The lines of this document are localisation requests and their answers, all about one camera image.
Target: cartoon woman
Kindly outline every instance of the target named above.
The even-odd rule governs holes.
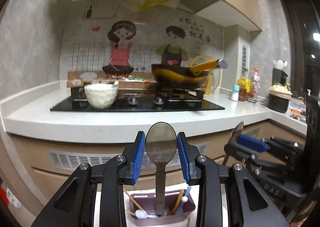
[[[111,60],[108,66],[103,67],[107,74],[127,76],[133,72],[130,67],[129,53],[132,46],[132,38],[136,35],[136,26],[129,21],[119,21],[113,24],[108,32],[111,41]]]
[[[156,50],[156,53],[162,55],[161,64],[180,66],[181,61],[187,61],[188,55],[180,45],[186,36],[184,30],[177,26],[169,26],[166,32],[170,43],[162,45]]]

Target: green shirt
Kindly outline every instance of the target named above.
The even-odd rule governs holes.
[[[164,53],[164,50],[168,47],[168,44],[160,46],[158,49],[156,49],[156,53],[159,55],[162,55]],[[174,54],[179,54],[181,52],[181,58],[183,61],[187,61],[189,59],[187,53],[185,50],[178,46],[171,46],[169,45],[168,47],[168,52],[174,53]]]

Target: spoon handle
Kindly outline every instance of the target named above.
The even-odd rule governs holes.
[[[165,169],[156,171],[156,214],[164,214]]]

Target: gas stove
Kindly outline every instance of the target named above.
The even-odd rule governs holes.
[[[71,97],[50,109],[67,112],[161,112],[161,111],[205,111],[225,108],[203,99],[202,91],[179,89],[143,90],[119,89],[114,104],[106,109],[93,108],[84,93]]]

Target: dark window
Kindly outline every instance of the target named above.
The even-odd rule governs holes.
[[[291,86],[305,97],[320,89],[320,30],[313,0],[282,0],[291,45]]]

